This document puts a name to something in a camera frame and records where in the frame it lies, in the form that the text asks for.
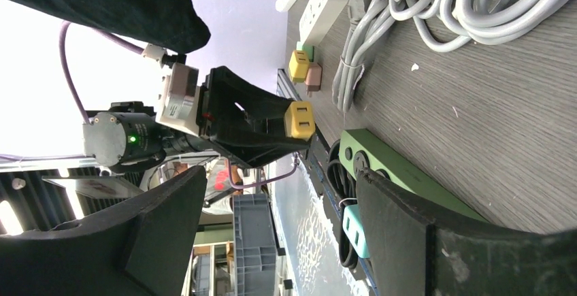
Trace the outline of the teal plug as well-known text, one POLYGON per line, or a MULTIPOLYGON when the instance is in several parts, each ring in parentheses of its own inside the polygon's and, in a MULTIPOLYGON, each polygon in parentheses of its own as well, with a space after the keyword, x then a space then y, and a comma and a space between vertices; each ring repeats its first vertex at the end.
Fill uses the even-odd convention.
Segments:
POLYGON ((342 228, 350 242, 350 245, 354 248, 360 258, 370 258, 358 205, 346 205, 344 207, 342 218, 342 228))

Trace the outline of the pink plug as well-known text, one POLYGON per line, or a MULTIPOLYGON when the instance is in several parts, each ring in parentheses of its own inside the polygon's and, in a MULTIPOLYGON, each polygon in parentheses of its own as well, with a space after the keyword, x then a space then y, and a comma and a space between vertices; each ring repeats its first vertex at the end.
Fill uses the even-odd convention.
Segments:
POLYGON ((318 92, 322 85, 323 69, 318 63, 310 63, 306 80, 307 96, 311 97, 313 93, 318 92))

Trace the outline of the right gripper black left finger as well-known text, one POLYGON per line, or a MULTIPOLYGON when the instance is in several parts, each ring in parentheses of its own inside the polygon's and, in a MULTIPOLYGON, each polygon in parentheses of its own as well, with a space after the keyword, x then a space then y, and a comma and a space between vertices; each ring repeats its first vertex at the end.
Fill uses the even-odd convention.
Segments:
POLYGON ((49 231, 1 236, 2 295, 180 295, 207 179, 194 166, 49 231))

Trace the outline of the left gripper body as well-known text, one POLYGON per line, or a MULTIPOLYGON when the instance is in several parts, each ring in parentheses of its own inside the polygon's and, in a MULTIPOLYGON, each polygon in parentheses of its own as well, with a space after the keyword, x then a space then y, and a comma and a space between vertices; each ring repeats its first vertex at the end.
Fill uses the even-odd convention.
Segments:
POLYGON ((199 136, 212 143, 232 143, 232 107, 235 92, 229 83, 228 67, 213 68, 201 86, 197 115, 199 136))

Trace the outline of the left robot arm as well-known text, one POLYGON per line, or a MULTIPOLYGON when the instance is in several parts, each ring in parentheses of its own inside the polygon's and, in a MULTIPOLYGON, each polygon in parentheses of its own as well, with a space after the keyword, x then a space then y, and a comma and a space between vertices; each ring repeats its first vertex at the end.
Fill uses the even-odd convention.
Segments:
POLYGON ((155 106, 118 102, 94 113, 83 126, 85 153, 123 174, 190 152, 256 168, 309 148, 316 130, 309 102, 265 91, 225 66, 202 84, 197 78, 194 67, 175 64, 155 106))

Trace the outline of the green power strip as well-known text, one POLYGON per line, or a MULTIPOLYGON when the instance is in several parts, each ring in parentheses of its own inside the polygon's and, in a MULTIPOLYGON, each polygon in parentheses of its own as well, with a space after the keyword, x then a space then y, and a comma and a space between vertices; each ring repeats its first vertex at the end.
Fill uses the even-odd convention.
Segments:
POLYGON ((479 213, 367 129, 343 131, 338 155, 340 163, 353 178, 356 178, 359 170, 369 168, 422 198, 470 218, 485 221, 479 213))

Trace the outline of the yellow plug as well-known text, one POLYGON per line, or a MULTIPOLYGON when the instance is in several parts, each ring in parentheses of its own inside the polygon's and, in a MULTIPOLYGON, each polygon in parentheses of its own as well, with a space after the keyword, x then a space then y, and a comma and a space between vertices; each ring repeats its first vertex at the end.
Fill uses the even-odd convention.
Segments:
POLYGON ((288 70, 293 83, 302 83, 306 80, 310 60, 304 50, 294 50, 288 64, 288 70))
POLYGON ((312 104, 309 101, 292 101, 284 114, 287 137, 309 140, 316 131, 312 104))

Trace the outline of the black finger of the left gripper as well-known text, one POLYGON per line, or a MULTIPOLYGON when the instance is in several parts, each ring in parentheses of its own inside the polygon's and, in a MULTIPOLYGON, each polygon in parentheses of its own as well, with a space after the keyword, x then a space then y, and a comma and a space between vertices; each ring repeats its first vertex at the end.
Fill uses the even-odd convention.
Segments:
POLYGON ((279 122, 293 101, 263 90, 233 71, 228 78, 235 92, 232 124, 239 120, 257 123, 279 122))

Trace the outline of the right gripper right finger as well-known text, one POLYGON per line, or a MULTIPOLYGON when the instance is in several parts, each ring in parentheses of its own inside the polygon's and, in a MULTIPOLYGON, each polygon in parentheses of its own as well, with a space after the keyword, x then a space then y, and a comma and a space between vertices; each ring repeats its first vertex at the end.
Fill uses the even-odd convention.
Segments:
POLYGON ((370 169, 357 199, 381 295, 575 295, 576 231, 485 223, 370 169))

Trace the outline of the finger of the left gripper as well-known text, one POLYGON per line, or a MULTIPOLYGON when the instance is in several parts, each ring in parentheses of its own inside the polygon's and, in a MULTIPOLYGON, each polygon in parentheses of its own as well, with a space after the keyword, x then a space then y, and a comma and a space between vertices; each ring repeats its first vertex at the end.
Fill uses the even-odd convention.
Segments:
POLYGON ((289 137, 283 120, 241 120, 213 123, 212 144, 242 168, 262 167, 310 147, 311 138, 289 137))

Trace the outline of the white power strip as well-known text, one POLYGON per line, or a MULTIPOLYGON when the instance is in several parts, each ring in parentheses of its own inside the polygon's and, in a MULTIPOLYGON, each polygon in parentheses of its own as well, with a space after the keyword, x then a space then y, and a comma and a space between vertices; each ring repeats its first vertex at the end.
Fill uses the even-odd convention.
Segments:
POLYGON ((299 21, 300 42, 319 45, 347 3, 348 0, 309 0, 299 21))

